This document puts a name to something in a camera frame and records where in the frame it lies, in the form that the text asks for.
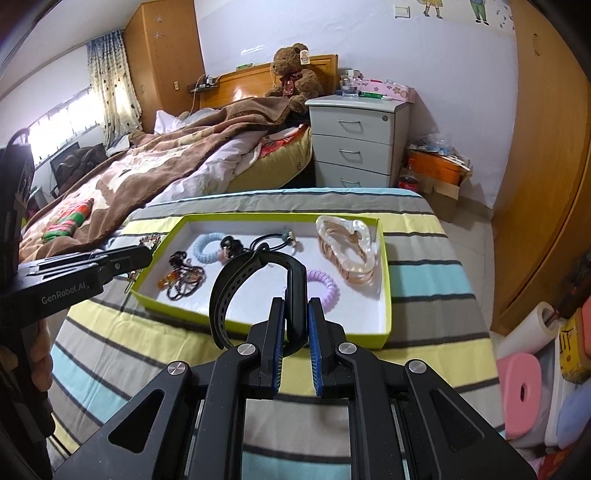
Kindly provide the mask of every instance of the paper roll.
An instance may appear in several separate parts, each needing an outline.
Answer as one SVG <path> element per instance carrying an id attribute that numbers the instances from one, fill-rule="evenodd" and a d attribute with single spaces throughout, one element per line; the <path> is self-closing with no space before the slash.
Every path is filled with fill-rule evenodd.
<path id="1" fill-rule="evenodd" d="M 515 330 L 501 342 L 496 350 L 497 359 L 514 353 L 537 353 L 558 335 L 559 324 L 554 321 L 548 328 L 543 321 L 543 314 L 549 316 L 554 309 L 546 302 L 541 302 L 525 317 Z"/>

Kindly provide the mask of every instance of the light switch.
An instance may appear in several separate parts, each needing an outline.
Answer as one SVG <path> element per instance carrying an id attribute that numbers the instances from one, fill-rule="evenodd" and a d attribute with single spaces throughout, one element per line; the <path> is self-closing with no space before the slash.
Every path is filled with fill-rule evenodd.
<path id="1" fill-rule="evenodd" d="M 410 7 L 399 7 L 394 5 L 395 18 L 410 18 Z"/>

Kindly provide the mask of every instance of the window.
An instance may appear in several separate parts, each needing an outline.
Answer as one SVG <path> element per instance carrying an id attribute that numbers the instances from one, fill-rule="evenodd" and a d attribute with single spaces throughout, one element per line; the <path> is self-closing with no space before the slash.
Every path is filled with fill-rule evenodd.
<path id="1" fill-rule="evenodd" d="M 102 120 L 102 108 L 90 87 L 51 109 L 29 127 L 35 166 Z"/>

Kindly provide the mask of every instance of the white pillow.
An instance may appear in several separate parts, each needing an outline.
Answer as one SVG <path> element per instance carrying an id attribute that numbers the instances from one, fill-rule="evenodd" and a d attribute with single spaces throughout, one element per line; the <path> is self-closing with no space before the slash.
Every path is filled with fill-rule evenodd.
<path id="1" fill-rule="evenodd" d="M 115 155 L 118 152 L 123 152 L 123 150 L 127 150 L 129 148 L 129 135 L 124 135 L 121 137 L 115 145 L 113 145 L 110 149 L 107 150 L 107 158 L 112 155 Z"/>
<path id="2" fill-rule="evenodd" d="M 213 112 L 217 112 L 217 110 L 213 108 L 202 108 L 201 110 L 195 112 L 193 115 L 187 117 L 185 120 L 179 120 L 177 117 L 172 116 L 169 113 L 166 113 L 164 110 L 158 110 L 156 112 L 156 124 L 154 125 L 154 133 L 160 135 L 177 131 L 178 129 L 186 127 L 187 125 L 190 125 L 193 122 L 196 122 L 197 120 L 200 120 Z"/>

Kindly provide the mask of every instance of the tag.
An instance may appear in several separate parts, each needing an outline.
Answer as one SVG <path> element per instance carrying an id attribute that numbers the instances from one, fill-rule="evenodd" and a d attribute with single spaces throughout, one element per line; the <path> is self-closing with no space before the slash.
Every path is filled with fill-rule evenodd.
<path id="1" fill-rule="evenodd" d="M 307 50 L 300 51 L 300 64 L 301 65 L 309 65 L 310 64 L 310 52 Z"/>

